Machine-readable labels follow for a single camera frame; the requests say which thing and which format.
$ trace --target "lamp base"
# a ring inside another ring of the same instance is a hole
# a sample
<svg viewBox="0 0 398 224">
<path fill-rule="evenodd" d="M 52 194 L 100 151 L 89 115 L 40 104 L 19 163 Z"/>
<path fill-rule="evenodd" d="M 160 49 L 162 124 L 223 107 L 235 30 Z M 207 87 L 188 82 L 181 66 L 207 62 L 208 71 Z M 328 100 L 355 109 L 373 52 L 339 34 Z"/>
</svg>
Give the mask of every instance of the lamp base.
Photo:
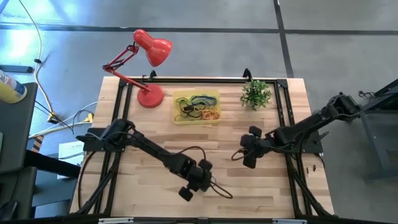
<svg viewBox="0 0 398 224">
<path fill-rule="evenodd" d="M 146 86 L 150 89 L 150 92 L 145 90 L 139 90 L 137 99 L 139 104 L 145 108 L 155 108 L 159 106 L 163 101 L 163 91 L 160 86 L 155 84 L 149 84 Z"/>
</svg>

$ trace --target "red desk lamp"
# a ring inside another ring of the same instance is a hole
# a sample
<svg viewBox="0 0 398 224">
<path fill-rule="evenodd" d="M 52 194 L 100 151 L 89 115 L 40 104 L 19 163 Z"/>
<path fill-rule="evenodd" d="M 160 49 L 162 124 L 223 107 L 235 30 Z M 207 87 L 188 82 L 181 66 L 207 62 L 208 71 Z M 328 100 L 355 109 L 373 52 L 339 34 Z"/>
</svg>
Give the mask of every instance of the red desk lamp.
<svg viewBox="0 0 398 224">
<path fill-rule="evenodd" d="M 134 31 L 132 37 L 134 39 L 134 43 L 132 45 L 128 45 L 115 59 L 104 65 L 103 69 L 124 81 L 139 87 L 140 90 L 137 94 L 138 102 L 145 108 L 154 108 L 159 106 L 163 101 L 163 91 L 161 87 L 155 84 L 142 85 L 118 73 L 116 69 L 135 56 L 138 53 L 139 47 L 142 47 L 146 51 L 149 63 L 153 67 L 156 67 L 166 60 L 167 56 L 169 56 L 173 44 L 169 40 L 154 39 L 142 29 Z M 127 52 L 132 53 L 125 59 L 120 59 Z"/>
</svg>

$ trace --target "paper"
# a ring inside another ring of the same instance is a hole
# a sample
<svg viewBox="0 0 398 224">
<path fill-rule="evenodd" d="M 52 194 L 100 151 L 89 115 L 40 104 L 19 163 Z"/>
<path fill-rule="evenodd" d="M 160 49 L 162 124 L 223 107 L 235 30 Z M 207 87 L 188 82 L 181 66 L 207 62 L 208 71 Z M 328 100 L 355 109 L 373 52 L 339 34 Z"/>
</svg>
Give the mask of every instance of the paper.
<svg viewBox="0 0 398 224">
<path fill-rule="evenodd" d="M 78 153 L 83 152 L 83 146 L 85 143 L 81 141 L 76 141 L 76 142 L 69 142 L 69 143 L 63 143 L 59 145 L 58 148 L 58 158 L 64 158 L 68 156 L 72 156 Z M 84 155 L 79 155 L 75 156 L 69 159 L 60 159 L 60 161 L 63 162 L 69 162 L 70 164 L 77 165 L 81 167 L 81 164 L 83 163 L 83 157 Z M 58 175 L 57 179 L 65 179 L 68 177 Z"/>
</svg>

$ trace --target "green plant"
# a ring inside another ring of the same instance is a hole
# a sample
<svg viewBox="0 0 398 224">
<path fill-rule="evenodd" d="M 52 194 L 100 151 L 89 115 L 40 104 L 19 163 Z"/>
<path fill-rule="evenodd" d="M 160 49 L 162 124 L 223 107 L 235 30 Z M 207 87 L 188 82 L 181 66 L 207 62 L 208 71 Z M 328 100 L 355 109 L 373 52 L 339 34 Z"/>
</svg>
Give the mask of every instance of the green plant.
<svg viewBox="0 0 398 224">
<path fill-rule="evenodd" d="M 259 80 L 251 80 L 249 86 L 243 86 L 243 95 L 241 96 L 242 106 L 248 105 L 253 110 L 257 110 L 261 106 L 266 107 L 271 98 L 271 91 L 268 85 Z"/>
</svg>

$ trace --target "yellow tray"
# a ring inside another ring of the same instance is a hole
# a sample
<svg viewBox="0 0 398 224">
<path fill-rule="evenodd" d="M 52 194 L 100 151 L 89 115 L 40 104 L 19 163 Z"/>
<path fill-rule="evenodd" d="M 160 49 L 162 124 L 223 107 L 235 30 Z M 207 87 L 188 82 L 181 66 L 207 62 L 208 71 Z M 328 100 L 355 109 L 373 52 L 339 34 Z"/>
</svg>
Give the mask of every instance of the yellow tray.
<svg viewBox="0 0 398 224">
<path fill-rule="evenodd" d="M 177 99 L 179 98 L 186 98 L 190 99 L 192 96 L 212 96 L 217 99 L 217 104 L 215 105 L 215 108 L 218 111 L 218 114 L 220 117 L 218 119 L 210 119 L 210 120 L 195 120 L 194 118 L 187 117 L 183 118 L 181 117 L 181 109 L 180 109 L 180 103 L 176 102 Z M 220 92 L 218 90 L 180 90 L 180 91 L 174 91 L 173 94 L 173 120 L 174 123 L 177 125 L 190 125 L 190 124 L 216 124 L 219 123 L 221 120 L 221 107 L 220 107 Z"/>
</svg>

